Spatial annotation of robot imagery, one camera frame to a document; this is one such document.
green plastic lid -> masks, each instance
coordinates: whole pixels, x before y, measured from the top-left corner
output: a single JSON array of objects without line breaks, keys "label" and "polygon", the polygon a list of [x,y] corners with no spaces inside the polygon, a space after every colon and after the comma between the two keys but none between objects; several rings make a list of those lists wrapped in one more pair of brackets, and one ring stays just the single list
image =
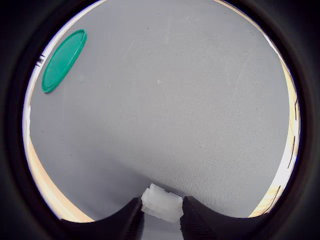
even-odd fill
[{"label": "green plastic lid", "polygon": [[68,36],[56,49],[43,74],[42,90],[45,93],[50,93],[61,83],[78,58],[86,40],[87,32],[80,29]]}]

wooden surface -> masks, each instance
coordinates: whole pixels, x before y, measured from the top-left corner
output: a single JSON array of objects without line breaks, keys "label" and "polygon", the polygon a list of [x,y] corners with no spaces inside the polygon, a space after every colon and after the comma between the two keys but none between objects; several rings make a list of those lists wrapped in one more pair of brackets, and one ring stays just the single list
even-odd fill
[{"label": "wooden surface", "polygon": [[282,160],[275,174],[275,177],[263,199],[250,214],[249,218],[257,217],[261,214],[270,212],[270,210],[277,203],[278,199],[286,188],[297,158],[300,139],[299,102],[297,99],[297,92],[293,83],[292,76],[290,75],[287,67],[282,60],[281,64],[283,67],[289,96],[290,112],[288,136],[286,139]]},{"label": "wooden surface", "polygon": [[69,199],[67,199],[65,195],[63,195],[63,193],[50,179],[38,159],[31,139],[29,140],[29,144],[27,147],[27,155],[30,159],[29,168],[32,173],[33,179],[38,189],[40,190],[40,193],[42,193],[42,197],[51,207],[51,209],[54,209],[60,218],[68,221],[76,223],[93,222],[94,220],[84,214],[71,201],[69,201]]}]

